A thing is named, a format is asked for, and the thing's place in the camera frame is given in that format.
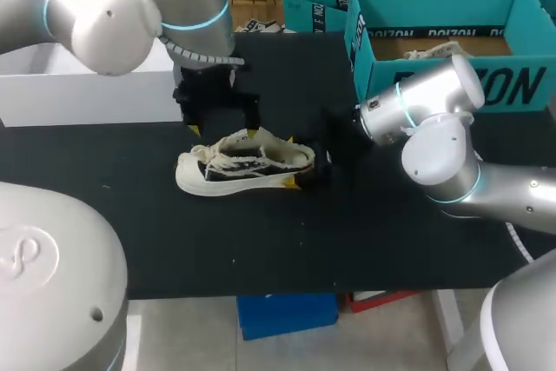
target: sneaker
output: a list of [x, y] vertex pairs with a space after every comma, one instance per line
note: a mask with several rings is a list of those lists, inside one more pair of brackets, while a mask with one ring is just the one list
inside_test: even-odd
[[314, 151], [260, 128], [246, 129], [211, 146], [196, 145], [180, 155], [175, 181], [192, 195], [231, 195], [243, 190], [297, 188], [295, 174], [314, 167]]

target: red object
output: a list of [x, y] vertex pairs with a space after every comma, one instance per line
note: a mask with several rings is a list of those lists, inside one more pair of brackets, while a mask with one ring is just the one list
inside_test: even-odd
[[363, 310], [376, 308], [377, 306], [381, 306], [391, 301], [404, 299], [406, 297], [409, 297], [410, 295], [416, 295], [417, 293], [419, 293], [419, 291], [396, 291], [395, 293], [376, 295], [375, 297], [370, 297], [366, 300], [361, 301], [354, 301], [353, 296], [350, 293], [346, 293], [346, 301], [354, 313], [359, 313]]

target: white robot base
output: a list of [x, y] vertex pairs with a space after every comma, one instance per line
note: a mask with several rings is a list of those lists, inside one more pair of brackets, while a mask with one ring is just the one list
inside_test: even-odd
[[0, 369], [119, 371], [127, 267], [86, 204], [0, 183]]

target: shoe upper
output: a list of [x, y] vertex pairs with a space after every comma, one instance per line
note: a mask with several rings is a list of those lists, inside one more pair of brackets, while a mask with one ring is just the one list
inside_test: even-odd
[[212, 146], [196, 145], [191, 155], [209, 181], [294, 173], [314, 164], [311, 148], [284, 141], [263, 128], [253, 138], [243, 129]]

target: black table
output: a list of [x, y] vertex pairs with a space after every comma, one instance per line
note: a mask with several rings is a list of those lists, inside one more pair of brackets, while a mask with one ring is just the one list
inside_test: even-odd
[[[253, 64], [238, 83], [261, 95], [263, 126], [277, 135], [309, 129], [321, 108], [354, 105], [341, 36], [237, 43]], [[240, 129], [242, 115], [219, 112], [208, 125], [202, 140], [212, 143]], [[490, 162], [556, 166], [547, 112], [477, 115], [473, 140]], [[1, 129], [0, 181], [72, 195], [105, 216], [122, 240], [133, 299], [478, 288], [524, 265], [501, 222], [443, 215], [403, 174], [399, 146], [363, 158], [355, 182], [334, 169], [320, 193], [209, 199], [175, 185], [176, 158], [198, 141], [180, 123]], [[519, 233], [535, 256], [556, 248], [556, 236]]]

